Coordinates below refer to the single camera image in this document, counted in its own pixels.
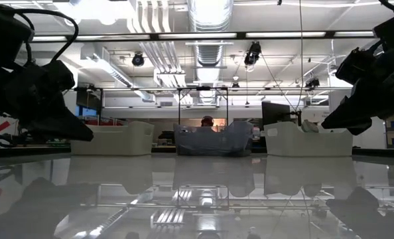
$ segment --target light fixture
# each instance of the light fixture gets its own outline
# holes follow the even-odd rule
[[[48,41],[60,41],[60,42],[62,42],[62,41],[66,41],[66,40],[67,39],[66,39],[65,36],[47,36],[47,37],[45,37],[45,36],[42,36],[42,37],[36,36],[36,37],[33,37],[32,42],[48,42]]]
[[[176,88],[139,88],[137,90],[148,90],[148,91],[176,91]]]
[[[340,31],[334,34],[335,37],[374,37],[372,31]]]
[[[186,42],[186,46],[228,46],[234,42]]]
[[[324,37],[326,32],[274,32],[274,33],[246,33],[247,38],[276,38],[276,37]]]
[[[53,0],[53,4],[59,11],[76,21],[97,19],[103,25],[112,25],[118,19],[126,19],[128,15],[135,14],[134,6],[130,1]]]
[[[195,84],[202,84],[202,83],[207,83],[206,81],[203,81],[203,80],[195,80],[195,81],[193,81],[192,83],[195,83]],[[220,83],[224,83],[223,81],[221,81],[221,80],[218,80],[218,81],[216,81],[216,83],[217,84],[220,84]]]
[[[123,92],[123,91],[131,91],[130,88],[104,88],[105,92]]]
[[[150,35],[147,34],[130,34],[130,35],[86,35],[78,36],[76,41],[93,41],[93,40],[148,40]]]
[[[233,39],[237,33],[174,33],[160,34],[160,39]]]

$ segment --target metal frame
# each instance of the metal frame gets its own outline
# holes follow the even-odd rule
[[[303,36],[303,40],[316,39],[376,39],[372,34],[367,35],[348,35],[336,36],[336,33],[356,33],[356,32],[372,32],[372,30],[342,30],[342,31],[251,31],[251,32],[222,32],[213,33],[219,36],[212,35],[207,37],[207,33],[127,33],[127,34],[101,34],[101,35],[80,35],[75,42],[153,42],[153,41],[196,41],[196,40],[300,40],[302,37],[300,33],[325,33],[319,36]],[[267,33],[271,34],[269,37],[248,37],[248,33]],[[290,36],[281,36],[281,33],[291,33]],[[52,39],[35,39],[33,43],[54,43],[67,42],[72,35],[38,35],[36,37],[56,37]]]
[[[178,209],[194,209],[194,210],[312,210],[312,209],[324,209],[330,210],[327,206],[197,206],[197,205],[172,205],[172,204],[99,204],[98,207],[108,208],[178,208]],[[378,211],[393,211],[394,208],[378,208]]]

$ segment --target security camera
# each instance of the security camera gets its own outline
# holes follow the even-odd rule
[[[259,60],[259,54],[262,53],[261,45],[259,42],[255,41],[251,43],[249,51],[244,58],[244,64],[246,66],[252,66],[256,64],[257,60]]]
[[[132,58],[132,64],[134,66],[144,65],[144,57],[142,52],[136,52],[135,56]]]

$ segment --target glass table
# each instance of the glass table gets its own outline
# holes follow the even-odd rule
[[[37,159],[0,166],[0,239],[394,238],[381,158]]]

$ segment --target air duct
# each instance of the air duct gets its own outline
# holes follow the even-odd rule
[[[193,32],[222,32],[230,25],[233,0],[187,0],[191,31]],[[194,47],[198,80],[205,85],[216,86],[222,65],[224,46]],[[204,103],[213,99],[201,98]]]

